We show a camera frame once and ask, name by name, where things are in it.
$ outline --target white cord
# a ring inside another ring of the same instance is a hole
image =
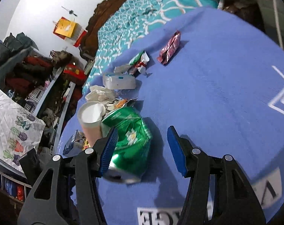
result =
[[[274,9],[275,24],[276,24],[276,31],[277,31],[277,37],[278,37],[278,41],[279,41],[279,46],[283,49],[283,39],[281,37],[281,32],[280,32],[276,0],[273,0],[273,9]]]

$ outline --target teal blanket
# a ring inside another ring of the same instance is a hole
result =
[[[96,75],[101,75],[132,43],[171,19],[200,6],[218,7],[219,0],[127,0],[98,31],[99,48],[95,64],[83,87],[83,94]]]

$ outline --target wooden headboard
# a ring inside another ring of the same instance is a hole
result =
[[[82,38],[80,44],[80,56],[84,59],[84,53],[95,57],[98,50],[98,30],[104,23],[122,6],[126,0],[104,0],[94,10],[86,28],[87,34]]]

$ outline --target yellow box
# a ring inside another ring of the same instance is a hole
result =
[[[64,35],[66,37],[72,37],[72,33],[74,31],[76,23],[69,21],[69,20],[64,20],[60,19],[58,24],[57,24],[57,29],[56,33],[60,35]]]

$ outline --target red wrapper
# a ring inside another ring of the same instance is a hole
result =
[[[163,65],[168,63],[173,54],[179,47],[180,43],[180,32],[176,31],[172,38],[168,41],[168,44],[160,51],[160,55],[157,58]]]
[[[24,186],[20,184],[17,185],[17,199],[24,201]]]

